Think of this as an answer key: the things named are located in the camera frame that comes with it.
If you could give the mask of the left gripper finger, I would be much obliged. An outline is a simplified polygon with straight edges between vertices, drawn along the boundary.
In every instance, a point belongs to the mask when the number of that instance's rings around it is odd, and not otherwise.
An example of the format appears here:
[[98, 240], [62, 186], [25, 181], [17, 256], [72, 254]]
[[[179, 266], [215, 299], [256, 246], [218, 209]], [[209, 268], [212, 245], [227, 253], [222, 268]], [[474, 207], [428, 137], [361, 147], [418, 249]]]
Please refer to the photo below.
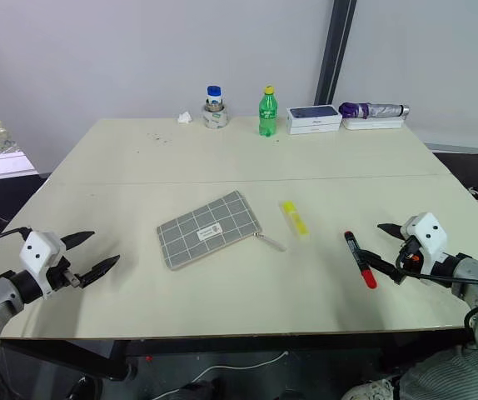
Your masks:
[[103, 277], [113, 266], [118, 262], [120, 256], [116, 255], [102, 260], [98, 264], [92, 267], [89, 272], [86, 272], [81, 276], [81, 288], [86, 288], [96, 280]]
[[82, 231], [82, 232], [76, 232], [70, 235], [67, 235], [65, 237], [61, 238], [61, 241], [64, 243], [65, 248], [67, 250], [70, 250], [72, 248], [75, 248], [82, 243], [84, 243], [86, 240], [88, 240], [92, 235], [94, 235], [94, 231]]

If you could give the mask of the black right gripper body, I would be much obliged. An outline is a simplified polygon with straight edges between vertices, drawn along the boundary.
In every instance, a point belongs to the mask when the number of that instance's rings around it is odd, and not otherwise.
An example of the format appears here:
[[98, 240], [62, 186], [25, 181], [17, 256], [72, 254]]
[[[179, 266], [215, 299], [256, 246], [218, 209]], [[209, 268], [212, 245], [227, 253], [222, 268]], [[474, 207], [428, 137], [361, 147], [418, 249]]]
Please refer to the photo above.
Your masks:
[[404, 241], [396, 258], [396, 268], [403, 273], [420, 274], [423, 263], [420, 242], [415, 236], [409, 236]]

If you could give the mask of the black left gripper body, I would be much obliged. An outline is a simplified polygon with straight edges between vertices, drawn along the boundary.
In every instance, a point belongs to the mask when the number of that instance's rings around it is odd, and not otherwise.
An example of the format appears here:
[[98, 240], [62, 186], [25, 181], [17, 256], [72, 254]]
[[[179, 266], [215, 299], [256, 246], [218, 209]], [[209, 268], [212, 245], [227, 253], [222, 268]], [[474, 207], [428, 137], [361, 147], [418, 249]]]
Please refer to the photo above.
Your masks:
[[54, 292], [65, 287], [84, 288], [83, 278], [70, 270], [71, 263], [61, 257], [56, 266], [47, 270], [47, 281]]

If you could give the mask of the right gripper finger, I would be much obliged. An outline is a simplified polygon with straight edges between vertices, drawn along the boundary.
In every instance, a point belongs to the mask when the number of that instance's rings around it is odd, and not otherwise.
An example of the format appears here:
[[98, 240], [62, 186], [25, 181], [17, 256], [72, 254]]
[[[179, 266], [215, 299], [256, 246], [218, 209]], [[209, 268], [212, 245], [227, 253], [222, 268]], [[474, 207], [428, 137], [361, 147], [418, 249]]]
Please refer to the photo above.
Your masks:
[[372, 269], [385, 274], [394, 283], [400, 284], [404, 280], [404, 275], [394, 265], [383, 260], [381, 256], [364, 249], [359, 250], [358, 254], [361, 260], [361, 269], [366, 272], [367, 284], [371, 284], [373, 281]]
[[406, 237], [402, 232], [402, 226], [394, 223], [380, 223], [377, 227], [388, 235], [399, 240], [405, 240]]

